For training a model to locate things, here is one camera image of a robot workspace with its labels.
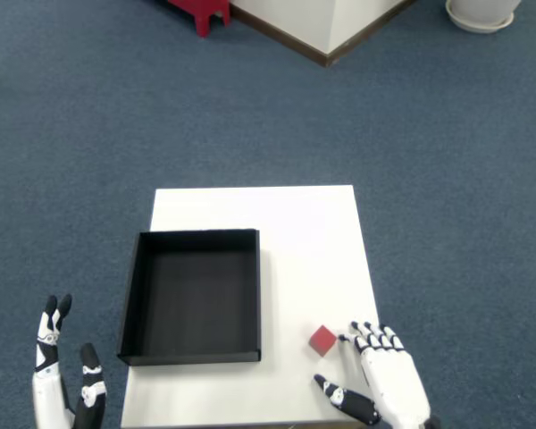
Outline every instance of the white tabletop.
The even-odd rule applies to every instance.
[[[350,346],[320,357],[307,344],[322,324],[377,322],[351,186],[159,189],[151,231],[260,231],[262,361],[131,367],[124,428],[349,420],[315,373],[365,393]]]

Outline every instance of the gray carpet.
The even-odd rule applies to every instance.
[[[66,291],[72,400],[93,341],[119,425],[155,188],[339,183],[445,426],[535,428],[536,1],[484,37],[420,0],[324,70],[155,0],[0,0],[0,428],[33,426],[39,313]]]

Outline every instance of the white flower pot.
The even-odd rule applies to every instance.
[[[459,27],[490,33],[503,29],[514,20],[521,0],[448,0],[447,11]]]

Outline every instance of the red stool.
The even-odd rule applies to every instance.
[[[230,24],[229,0],[168,0],[168,2],[195,17],[197,34],[201,38],[208,36],[210,17],[217,12],[222,13],[224,26]]]

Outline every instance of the black tray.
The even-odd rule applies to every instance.
[[[131,366],[256,362],[257,230],[142,232],[117,356]]]

